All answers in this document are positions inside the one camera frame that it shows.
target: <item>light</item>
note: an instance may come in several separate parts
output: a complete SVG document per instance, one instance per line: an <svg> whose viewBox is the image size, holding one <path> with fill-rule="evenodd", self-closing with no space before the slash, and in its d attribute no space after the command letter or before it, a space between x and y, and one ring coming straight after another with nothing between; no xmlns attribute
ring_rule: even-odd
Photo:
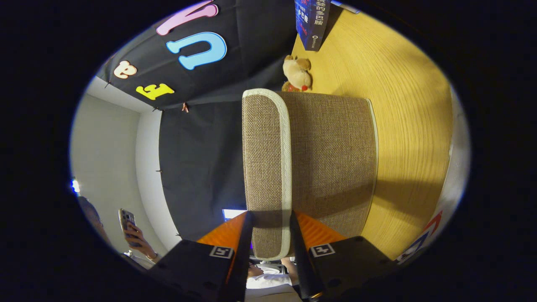
<svg viewBox="0 0 537 302"><path fill-rule="evenodd" d="M72 189L75 192L80 193L80 187L78 186L78 181L76 181L75 179L73 179L72 181Z"/></svg>
<svg viewBox="0 0 537 302"><path fill-rule="evenodd" d="M246 210L230 210L228 208L223 208L222 212L224 213L225 219L232 219L246 212Z"/></svg>

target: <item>yellow wooden surface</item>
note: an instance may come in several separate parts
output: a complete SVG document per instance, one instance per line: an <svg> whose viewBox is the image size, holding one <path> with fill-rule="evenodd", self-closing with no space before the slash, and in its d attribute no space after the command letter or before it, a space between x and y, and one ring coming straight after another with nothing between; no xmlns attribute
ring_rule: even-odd
<svg viewBox="0 0 537 302"><path fill-rule="evenodd" d="M422 232L440 196L452 134L449 84L422 51L383 23L332 5L330 18L336 17L320 51L306 52L297 35L292 55L311 61L307 92L373 104L379 169L362 236L393 260Z"/></svg>

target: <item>blue book cover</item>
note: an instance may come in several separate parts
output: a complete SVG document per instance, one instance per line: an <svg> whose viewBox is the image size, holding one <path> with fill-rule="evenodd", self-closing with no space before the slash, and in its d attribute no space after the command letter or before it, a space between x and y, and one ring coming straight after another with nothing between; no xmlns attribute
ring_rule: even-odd
<svg viewBox="0 0 537 302"><path fill-rule="evenodd" d="M329 11L329 0L295 0L296 31L305 50L320 49Z"/></svg>

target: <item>stuffed animal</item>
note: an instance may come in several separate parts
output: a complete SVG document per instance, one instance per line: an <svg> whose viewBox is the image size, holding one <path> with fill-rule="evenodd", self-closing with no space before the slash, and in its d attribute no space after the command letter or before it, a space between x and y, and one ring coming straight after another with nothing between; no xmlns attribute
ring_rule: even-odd
<svg viewBox="0 0 537 302"><path fill-rule="evenodd" d="M293 58L288 55L284 60L284 75L288 81L281 88L282 91L305 91L311 88L311 76L307 72L311 68L308 59Z"/></svg>

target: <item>bracelet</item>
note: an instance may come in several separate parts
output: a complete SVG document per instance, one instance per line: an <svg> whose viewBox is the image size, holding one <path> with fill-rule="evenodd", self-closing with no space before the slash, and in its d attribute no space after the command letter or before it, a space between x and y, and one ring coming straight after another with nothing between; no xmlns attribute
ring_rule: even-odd
<svg viewBox="0 0 537 302"><path fill-rule="evenodd" d="M156 255L156 256L155 256L155 258L149 258L149 256L148 256L148 255L146 255L146 258L147 258L147 259L149 259L149 260L151 260L151 261L153 261L153 260L155 260L155 259L157 259L157 258L158 258L158 254L157 254L157 253L155 253L155 255Z"/></svg>

